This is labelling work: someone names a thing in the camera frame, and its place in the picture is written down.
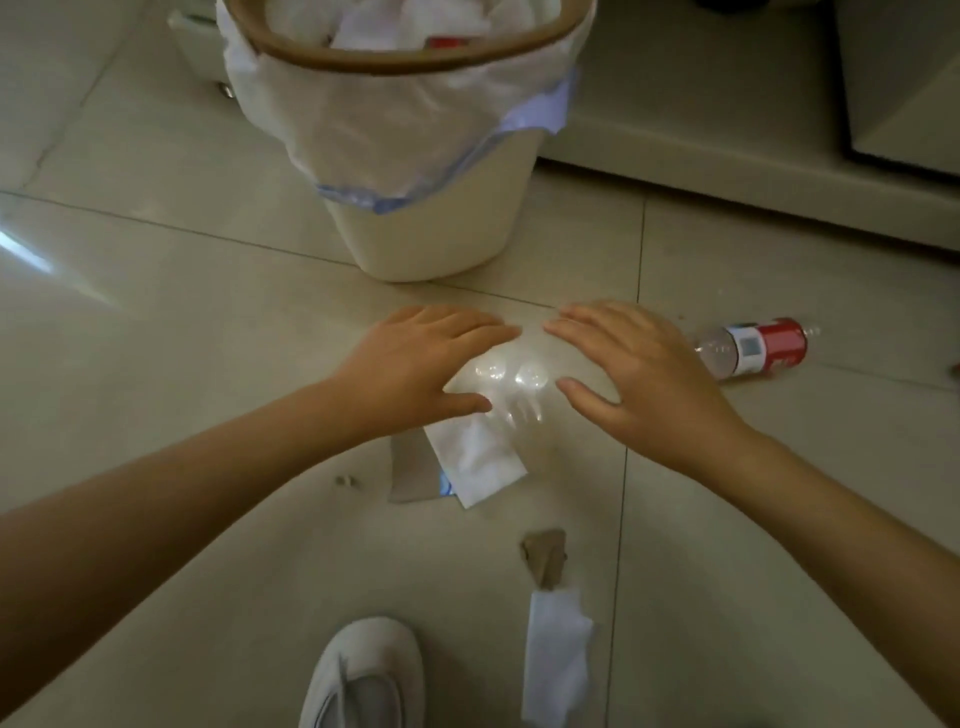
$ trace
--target left hand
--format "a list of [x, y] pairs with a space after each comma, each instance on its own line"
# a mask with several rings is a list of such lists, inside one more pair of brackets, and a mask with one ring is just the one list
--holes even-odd
[[486, 397], [444, 387], [472, 358], [520, 332], [472, 308], [408, 306], [371, 328], [328, 383], [345, 396], [363, 439], [489, 412]]

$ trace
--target white trash can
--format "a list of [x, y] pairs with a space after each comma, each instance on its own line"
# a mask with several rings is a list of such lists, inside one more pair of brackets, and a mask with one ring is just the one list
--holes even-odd
[[440, 192], [387, 215], [326, 206], [365, 273], [393, 282], [452, 276], [506, 247], [545, 134], [507, 136]]
[[[487, 31], [448, 35], [452, 21], [437, 8], [471, 5]], [[395, 26], [379, 15], [371, 26], [370, 13], [397, 8]], [[219, 0], [241, 109], [284, 143], [375, 278], [440, 278], [500, 253], [545, 134], [564, 125], [594, 0], [484, 8], [463, 0]], [[370, 50], [358, 30], [374, 26], [396, 33], [377, 46], [386, 50]]]

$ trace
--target plastic bag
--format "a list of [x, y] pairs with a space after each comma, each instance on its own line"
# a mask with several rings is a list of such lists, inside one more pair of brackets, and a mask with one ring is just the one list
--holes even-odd
[[[386, 50], [422, 48], [436, 35], [520, 33], [556, 16], [559, 4], [500, 0], [486, 14], [482, 8], [480, 0], [273, 0], [267, 20], [299, 42]], [[227, 72], [244, 114], [283, 142], [326, 198], [377, 212], [442, 188], [506, 133], [562, 128], [571, 70], [593, 15], [532, 53], [441, 73], [367, 76], [256, 54], [223, 0], [217, 3]]]

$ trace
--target right hand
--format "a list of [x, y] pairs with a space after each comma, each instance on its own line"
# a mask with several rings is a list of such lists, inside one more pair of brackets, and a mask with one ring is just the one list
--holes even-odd
[[631, 450], [698, 480], [754, 439], [690, 342], [673, 324], [613, 301], [572, 304], [543, 325], [607, 373], [620, 404], [576, 379], [557, 387], [577, 412]]

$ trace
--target shoe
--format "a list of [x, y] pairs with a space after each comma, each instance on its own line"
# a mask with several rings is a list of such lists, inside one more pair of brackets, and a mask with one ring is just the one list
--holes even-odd
[[320, 656], [300, 728], [423, 728], [423, 659], [413, 630], [396, 619], [359, 619]]

